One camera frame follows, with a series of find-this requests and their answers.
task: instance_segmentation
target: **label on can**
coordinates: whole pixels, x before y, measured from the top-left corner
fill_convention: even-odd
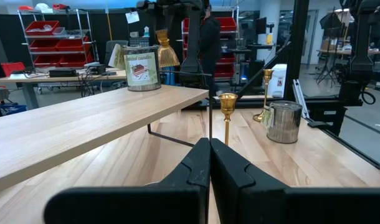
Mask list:
[[[126,79],[129,86],[150,85],[158,82],[155,54],[124,55]]]
[[[277,86],[282,86],[283,85],[283,78],[280,77],[277,79]]]

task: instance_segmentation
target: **wooden board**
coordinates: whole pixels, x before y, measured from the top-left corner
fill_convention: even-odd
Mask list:
[[[322,52],[322,53],[327,53],[327,50],[316,50],[318,52]],[[351,55],[351,51],[350,50],[337,50],[335,52],[335,50],[329,50],[328,53],[330,54],[339,54],[339,55]],[[374,55],[374,54],[380,54],[380,50],[369,50],[368,51],[368,54],[369,55]]]
[[[127,88],[0,118],[0,190],[208,96],[207,90]]]
[[[85,70],[78,70],[77,72],[81,74]],[[114,71],[116,72],[116,75],[110,75],[110,76],[102,76],[99,77],[99,75],[92,75],[90,79],[96,78],[96,80],[125,80],[126,79],[126,72],[124,70],[119,70],[116,68],[108,68],[107,71]],[[13,79],[13,78],[0,78],[0,83],[38,83],[38,82],[77,82],[78,77],[58,77],[58,78],[50,78],[50,77],[39,77],[39,78],[20,78],[20,79]]]
[[[258,109],[231,116],[229,146],[257,167],[293,187],[380,187],[377,170],[318,129],[301,121],[298,142],[278,144],[252,120]],[[213,114],[214,138],[224,141],[224,116]],[[196,143],[207,136],[208,114],[183,111],[152,125],[152,130]],[[60,166],[0,192],[0,223],[41,224],[44,206],[57,192],[79,186],[142,186],[166,177],[190,147],[149,135],[142,127]],[[209,224],[219,223],[213,191]]]

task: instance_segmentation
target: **computer monitor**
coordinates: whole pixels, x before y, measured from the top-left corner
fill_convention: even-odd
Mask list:
[[[255,20],[255,34],[266,34],[266,17]]]

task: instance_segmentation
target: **silver tin can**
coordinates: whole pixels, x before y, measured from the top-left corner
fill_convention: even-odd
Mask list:
[[[161,88],[158,45],[151,47],[124,47],[126,79],[130,91],[150,91]]]
[[[278,143],[295,143],[300,130],[302,105],[291,101],[274,101],[273,125],[267,131],[267,137]]]

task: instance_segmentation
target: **gold candlestick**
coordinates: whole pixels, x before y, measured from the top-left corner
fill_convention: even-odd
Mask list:
[[[234,112],[234,105],[237,99],[237,95],[233,93],[224,93],[219,96],[219,99],[221,100],[221,111],[225,115],[225,144],[228,146],[230,115]]]
[[[272,69],[265,69],[264,70],[264,77],[265,77],[265,100],[264,100],[264,109],[262,110],[262,113],[256,114],[252,117],[254,121],[261,122],[262,118],[264,117],[265,113],[265,106],[266,106],[266,98],[267,98],[267,88],[269,86],[269,81],[272,78],[273,70]]]

